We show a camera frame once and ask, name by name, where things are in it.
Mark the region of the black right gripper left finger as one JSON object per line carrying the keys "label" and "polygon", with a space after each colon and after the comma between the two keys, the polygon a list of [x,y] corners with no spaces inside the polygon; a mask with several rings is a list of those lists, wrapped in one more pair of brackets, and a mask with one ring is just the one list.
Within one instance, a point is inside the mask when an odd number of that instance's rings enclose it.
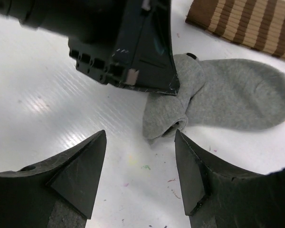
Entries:
{"label": "black right gripper left finger", "polygon": [[83,228],[91,218],[106,151],[101,130],[19,171],[0,172],[0,228]]}

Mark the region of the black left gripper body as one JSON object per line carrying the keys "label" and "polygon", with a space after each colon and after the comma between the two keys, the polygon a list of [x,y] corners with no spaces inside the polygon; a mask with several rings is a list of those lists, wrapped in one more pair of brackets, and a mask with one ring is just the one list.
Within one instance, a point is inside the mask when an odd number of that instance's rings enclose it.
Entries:
{"label": "black left gripper body", "polygon": [[101,84],[133,84],[120,33],[131,0],[0,0],[0,15],[68,37],[76,70]]}

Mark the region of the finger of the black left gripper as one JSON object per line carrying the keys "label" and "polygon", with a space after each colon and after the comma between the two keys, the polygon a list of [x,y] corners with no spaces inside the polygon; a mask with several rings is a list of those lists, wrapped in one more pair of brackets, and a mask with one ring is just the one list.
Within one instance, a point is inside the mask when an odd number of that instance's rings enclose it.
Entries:
{"label": "finger of the black left gripper", "polygon": [[171,1],[127,0],[114,47],[114,86],[175,96]]}

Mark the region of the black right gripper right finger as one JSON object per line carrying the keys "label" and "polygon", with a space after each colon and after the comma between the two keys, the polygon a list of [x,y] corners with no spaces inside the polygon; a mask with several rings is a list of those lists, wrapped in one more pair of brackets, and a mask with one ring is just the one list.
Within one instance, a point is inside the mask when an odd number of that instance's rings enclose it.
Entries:
{"label": "black right gripper right finger", "polygon": [[180,131],[176,163],[193,228],[285,228],[285,168],[267,175],[232,165]]}

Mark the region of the grey sock with black stripes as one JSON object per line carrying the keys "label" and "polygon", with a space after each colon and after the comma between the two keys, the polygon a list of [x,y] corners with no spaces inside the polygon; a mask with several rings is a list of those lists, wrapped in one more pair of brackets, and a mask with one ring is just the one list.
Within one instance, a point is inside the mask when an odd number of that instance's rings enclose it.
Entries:
{"label": "grey sock with black stripes", "polygon": [[142,134],[153,144],[188,125],[260,131],[285,121],[285,73],[248,59],[198,60],[178,54],[176,96],[149,94]]}

